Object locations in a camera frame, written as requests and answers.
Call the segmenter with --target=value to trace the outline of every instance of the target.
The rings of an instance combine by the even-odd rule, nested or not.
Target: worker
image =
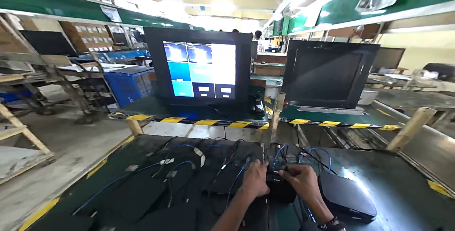
[[[224,211],[211,231],[236,231],[240,227],[243,216],[256,197],[266,195],[270,189],[265,183],[268,162],[261,164],[259,160],[250,164],[243,176],[242,186],[238,189],[229,207]],[[342,231],[344,224],[340,222],[325,205],[318,187],[318,179],[313,168],[308,165],[288,165],[287,171],[279,174],[305,200],[316,216],[321,230]]]
[[[256,30],[253,35],[253,40],[259,40],[261,38],[262,32],[259,30]]]

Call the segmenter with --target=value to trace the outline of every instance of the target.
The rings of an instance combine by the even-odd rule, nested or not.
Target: white container
[[[362,91],[359,102],[357,104],[358,105],[370,105],[378,94],[379,94],[379,92],[377,92],[377,91]]]

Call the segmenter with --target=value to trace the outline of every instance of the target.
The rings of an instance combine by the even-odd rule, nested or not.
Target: black monitor
[[[402,48],[381,47],[373,61],[372,73],[378,73],[381,68],[396,69],[405,53]]]
[[[282,91],[299,106],[355,108],[379,45],[291,40]]]
[[[169,103],[248,101],[251,34],[144,27],[160,96]]]
[[[114,37],[114,43],[115,44],[121,44],[128,46],[127,42],[127,37],[123,33],[112,33],[112,36]]]
[[[60,32],[21,30],[20,33],[40,55],[77,57],[76,51]]]

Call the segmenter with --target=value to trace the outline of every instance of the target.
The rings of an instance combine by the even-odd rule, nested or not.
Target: monitor bezel
[[[246,103],[248,101],[249,70],[252,34],[204,30],[183,30],[144,27],[150,56],[155,68],[159,96],[171,99],[169,103],[183,105],[210,105]],[[235,98],[200,98],[175,96],[163,42],[191,42],[230,44],[236,46]]]
[[[295,41],[291,40],[287,49],[286,68],[284,71],[282,91],[286,93],[285,101],[288,104],[299,106],[315,106],[327,108],[350,108],[357,106],[362,90],[368,78],[368,73],[379,49],[378,44],[358,44],[347,42],[317,42],[317,41]],[[357,65],[356,73],[352,82],[349,94],[345,100],[308,99],[303,95],[293,95],[291,86],[298,74],[294,69],[297,51],[314,51],[325,49],[327,51],[337,48],[351,49],[350,53],[361,54],[361,60]]]

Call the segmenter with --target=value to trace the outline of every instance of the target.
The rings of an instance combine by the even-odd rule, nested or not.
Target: wristwatch
[[[318,228],[324,231],[346,231],[346,226],[337,217],[333,217],[332,220],[318,225]]]

